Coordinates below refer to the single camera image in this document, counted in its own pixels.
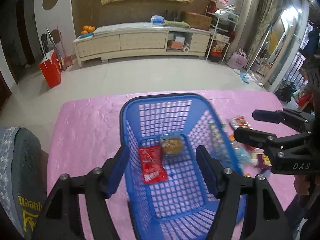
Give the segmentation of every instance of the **paper towel roll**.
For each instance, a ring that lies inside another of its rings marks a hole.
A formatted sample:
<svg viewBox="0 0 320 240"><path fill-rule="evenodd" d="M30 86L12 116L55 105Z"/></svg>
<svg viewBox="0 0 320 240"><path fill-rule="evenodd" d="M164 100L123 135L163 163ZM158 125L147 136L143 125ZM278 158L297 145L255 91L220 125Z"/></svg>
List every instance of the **paper towel roll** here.
<svg viewBox="0 0 320 240"><path fill-rule="evenodd" d="M189 52L189 47L187 47L186 45L183 46L182 48L183 52Z"/></svg>

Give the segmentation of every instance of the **pink bag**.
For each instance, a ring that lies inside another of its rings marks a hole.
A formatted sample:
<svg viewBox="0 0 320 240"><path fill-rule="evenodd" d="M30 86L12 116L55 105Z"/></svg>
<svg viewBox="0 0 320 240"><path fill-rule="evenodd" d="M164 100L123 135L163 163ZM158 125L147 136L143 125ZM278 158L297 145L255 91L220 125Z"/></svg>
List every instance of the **pink bag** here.
<svg viewBox="0 0 320 240"><path fill-rule="evenodd" d="M227 65L234 69L242 69L248 63L248 59L243 53L239 54L234 52L231 58L228 60Z"/></svg>

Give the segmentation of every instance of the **fruit plate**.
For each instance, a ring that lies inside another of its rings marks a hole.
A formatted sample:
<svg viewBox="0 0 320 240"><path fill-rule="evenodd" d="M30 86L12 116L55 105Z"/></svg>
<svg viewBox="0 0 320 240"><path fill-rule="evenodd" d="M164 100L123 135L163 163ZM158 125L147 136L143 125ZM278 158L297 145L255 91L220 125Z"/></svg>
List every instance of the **fruit plate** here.
<svg viewBox="0 0 320 240"><path fill-rule="evenodd" d="M80 38L85 38L85 37L89 37L89 36L92 36L92 35L93 35L93 32L87 33L87 34L80 34Z"/></svg>

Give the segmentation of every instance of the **red snack bag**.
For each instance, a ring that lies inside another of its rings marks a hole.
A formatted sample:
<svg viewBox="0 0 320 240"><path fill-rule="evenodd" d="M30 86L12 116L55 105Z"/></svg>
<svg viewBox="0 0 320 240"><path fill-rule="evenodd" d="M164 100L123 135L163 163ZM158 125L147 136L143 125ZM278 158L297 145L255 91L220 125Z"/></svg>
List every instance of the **red snack bag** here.
<svg viewBox="0 0 320 240"><path fill-rule="evenodd" d="M142 178L145 184L162 182L168 179L167 172L162 167L160 145L139 147L139 155Z"/></svg>
<svg viewBox="0 0 320 240"><path fill-rule="evenodd" d="M245 120L243 115L239 115L239 116L236 116L234 118L231 118L231 119L229 119L229 122L230 122L230 124L231 124L231 126L232 126L232 128L234 130L236 130L238 127L252 129L251 125L248 122L246 122L246 120ZM252 150L255 149L255 147L251 147L251 146L246 145L246 144L244 144L244 147L248 151L252 151Z"/></svg>

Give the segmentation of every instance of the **table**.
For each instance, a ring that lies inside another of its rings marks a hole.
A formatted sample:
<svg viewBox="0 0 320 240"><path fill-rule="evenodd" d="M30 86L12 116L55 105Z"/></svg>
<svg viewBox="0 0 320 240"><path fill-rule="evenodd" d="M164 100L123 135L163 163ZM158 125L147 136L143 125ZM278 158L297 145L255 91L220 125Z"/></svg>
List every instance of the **table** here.
<svg viewBox="0 0 320 240"><path fill-rule="evenodd" d="M72 177L85 175L93 168L101 167L106 159L115 155L120 146L119 113L125 102L138 96L175 92L96 97L65 103L59 113L52 138L47 170L47 192L51 191L62 173L68 173ZM270 92L203 90L188 92L207 98L222 122L243 114L254 129L275 133L278 137L296 133L283 124L259 122L252 118L255 109L271 111L282 109L279 100ZM259 171L247 166L245 172L255 176ZM292 175L272 174L269 178L284 210L295 196L293 181ZM107 205L120 239L134 240L127 200L123 177L117 192L107 200ZM92 240L84 196L79 197L79 202L84 235L87 240ZM236 226L234 240L239 239L241 226L241 223Z"/></svg>
<svg viewBox="0 0 320 240"><path fill-rule="evenodd" d="M189 44L189 52L167 47L169 33L182 34ZM93 36L78 37L73 44L81 66L83 61L94 58L107 61L111 58L151 55L204 56L209 38L209 31L141 22L99 27Z"/></svg>

